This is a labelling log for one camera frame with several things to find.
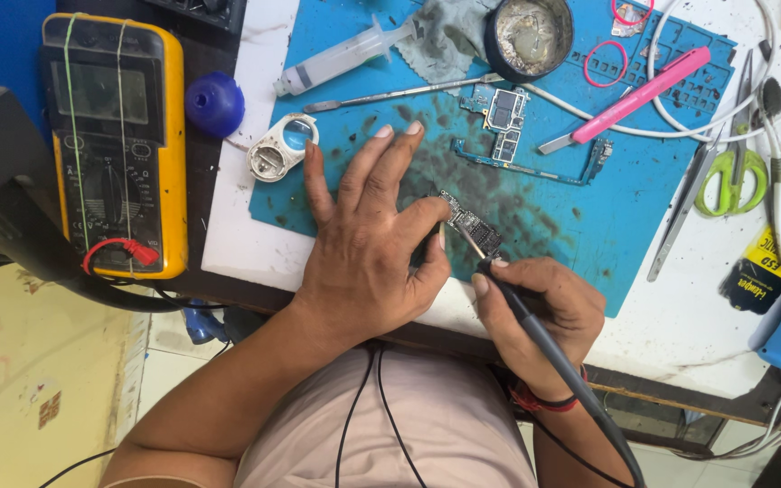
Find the red test lead plug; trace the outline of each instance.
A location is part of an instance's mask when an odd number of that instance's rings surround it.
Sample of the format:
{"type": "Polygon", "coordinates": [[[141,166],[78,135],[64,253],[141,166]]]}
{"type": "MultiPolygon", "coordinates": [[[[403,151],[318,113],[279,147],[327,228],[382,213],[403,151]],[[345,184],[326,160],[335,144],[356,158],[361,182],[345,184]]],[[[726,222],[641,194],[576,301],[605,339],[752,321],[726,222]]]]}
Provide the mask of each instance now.
{"type": "Polygon", "coordinates": [[[89,271],[89,260],[92,258],[92,255],[96,253],[99,249],[107,246],[108,244],[112,244],[114,242],[119,242],[122,244],[122,247],[131,255],[135,256],[135,259],[137,261],[140,261],[141,264],[144,266],[153,264],[154,262],[159,260],[159,253],[157,250],[148,248],[138,242],[135,239],[124,239],[121,237],[114,237],[113,239],[104,239],[98,244],[95,244],[92,249],[89,250],[88,253],[86,253],[85,256],[83,256],[83,271],[86,272],[86,274],[91,274],[89,271]]]}

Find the brush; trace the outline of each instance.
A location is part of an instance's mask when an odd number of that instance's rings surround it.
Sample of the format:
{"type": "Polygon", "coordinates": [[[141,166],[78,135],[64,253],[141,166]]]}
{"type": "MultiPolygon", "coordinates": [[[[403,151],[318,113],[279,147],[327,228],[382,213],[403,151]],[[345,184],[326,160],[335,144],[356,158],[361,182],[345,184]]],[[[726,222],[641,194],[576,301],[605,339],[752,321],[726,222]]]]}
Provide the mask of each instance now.
{"type": "Polygon", "coordinates": [[[781,87],[775,78],[767,78],[757,95],[761,121],[771,146],[771,181],[773,181],[773,237],[781,261],[781,140],[773,127],[773,117],[781,112],[781,87]]]}

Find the finger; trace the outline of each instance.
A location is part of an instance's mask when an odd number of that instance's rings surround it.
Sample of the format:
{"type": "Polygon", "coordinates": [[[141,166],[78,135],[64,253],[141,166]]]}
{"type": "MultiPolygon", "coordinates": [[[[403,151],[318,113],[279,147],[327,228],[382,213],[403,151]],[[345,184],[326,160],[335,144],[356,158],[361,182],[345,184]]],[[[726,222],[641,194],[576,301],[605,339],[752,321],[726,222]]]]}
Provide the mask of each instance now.
{"type": "Polygon", "coordinates": [[[450,262],[445,255],[443,241],[439,234],[429,239],[423,264],[409,277],[408,296],[411,303],[416,305],[418,315],[426,312],[433,304],[439,290],[450,277],[450,262]]]}
{"type": "Polygon", "coordinates": [[[423,139],[423,126],[414,121],[378,158],[366,183],[358,210],[375,213],[379,210],[396,210],[399,181],[411,164],[411,157],[423,139]]]}
{"type": "Polygon", "coordinates": [[[472,286],[478,305],[478,318],[493,338],[500,351],[509,352],[511,357],[535,358],[541,354],[536,343],[520,327],[508,302],[499,287],[480,272],[472,275],[472,286]]]}
{"type": "Polygon", "coordinates": [[[544,294],[558,319],[604,320],[604,297],[574,271],[551,258],[529,258],[508,263],[493,261],[493,275],[512,285],[544,294]]]}
{"type": "Polygon", "coordinates": [[[327,191],[325,156],[309,139],[306,140],[306,159],[303,161],[303,183],[306,185],[306,197],[309,199],[312,216],[319,227],[324,227],[333,217],[336,203],[327,191]]]}
{"type": "Polygon", "coordinates": [[[449,218],[448,202],[437,196],[426,196],[414,201],[394,220],[394,228],[402,249],[411,253],[436,226],[436,222],[447,221],[449,218]]]}
{"type": "Polygon", "coordinates": [[[393,128],[385,125],[363,144],[363,148],[354,155],[352,162],[348,163],[348,169],[339,180],[339,195],[337,196],[337,205],[343,211],[353,212],[358,207],[366,178],[392,141],[393,128]]]}

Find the red rubber band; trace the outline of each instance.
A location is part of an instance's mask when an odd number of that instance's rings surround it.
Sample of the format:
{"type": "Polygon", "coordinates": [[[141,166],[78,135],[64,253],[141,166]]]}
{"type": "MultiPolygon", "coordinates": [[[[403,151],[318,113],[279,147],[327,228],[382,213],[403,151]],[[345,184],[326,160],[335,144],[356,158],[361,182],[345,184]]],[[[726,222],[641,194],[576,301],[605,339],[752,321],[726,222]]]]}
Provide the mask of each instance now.
{"type": "Polygon", "coordinates": [[[587,54],[587,58],[583,60],[583,77],[587,79],[589,84],[599,87],[599,88],[606,88],[611,86],[613,83],[619,82],[625,75],[626,75],[626,69],[628,68],[628,56],[626,55],[626,48],[622,47],[622,44],[616,41],[604,41],[601,44],[595,46],[593,50],[589,51],[589,54],[587,54]],[[612,46],[616,46],[617,49],[622,52],[622,71],[620,72],[620,75],[616,77],[615,80],[611,83],[595,83],[592,78],[589,77],[589,58],[595,54],[595,51],[597,51],[599,48],[601,48],[605,44],[610,44],[612,46]]]}
{"type": "Polygon", "coordinates": [[[644,22],[647,18],[650,17],[650,14],[653,13],[653,7],[655,5],[656,5],[656,0],[650,0],[650,9],[646,12],[646,15],[638,21],[628,22],[626,19],[620,17],[620,14],[616,11],[616,0],[610,0],[610,7],[611,10],[613,10],[613,18],[615,18],[617,22],[623,25],[638,25],[639,23],[644,22]]]}

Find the person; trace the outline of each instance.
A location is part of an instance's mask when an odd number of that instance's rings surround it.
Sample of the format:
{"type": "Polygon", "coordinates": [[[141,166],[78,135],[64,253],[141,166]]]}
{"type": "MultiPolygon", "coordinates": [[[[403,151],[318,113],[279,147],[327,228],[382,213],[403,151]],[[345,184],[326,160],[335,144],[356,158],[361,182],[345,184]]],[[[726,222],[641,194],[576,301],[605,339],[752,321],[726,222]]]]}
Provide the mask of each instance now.
{"type": "MultiPolygon", "coordinates": [[[[303,174],[319,232],[302,286],[263,327],[162,398],[116,449],[101,486],[612,486],[540,429],[536,480],[502,387],[484,366],[359,346],[426,312],[450,276],[442,232],[409,272],[415,248],[450,218],[447,203],[425,197],[396,210],[423,132],[417,121],[396,139],[389,125],[379,128],[353,157],[336,201],[321,150],[307,142],[303,174]]],[[[494,261],[491,270],[543,294],[542,318],[580,367],[604,323],[602,295],[549,258],[494,261]]],[[[480,273],[472,283],[505,365],[541,402],[568,399],[496,285],[480,273]]],[[[583,460],[631,483],[579,403],[533,415],[583,460]]]]}

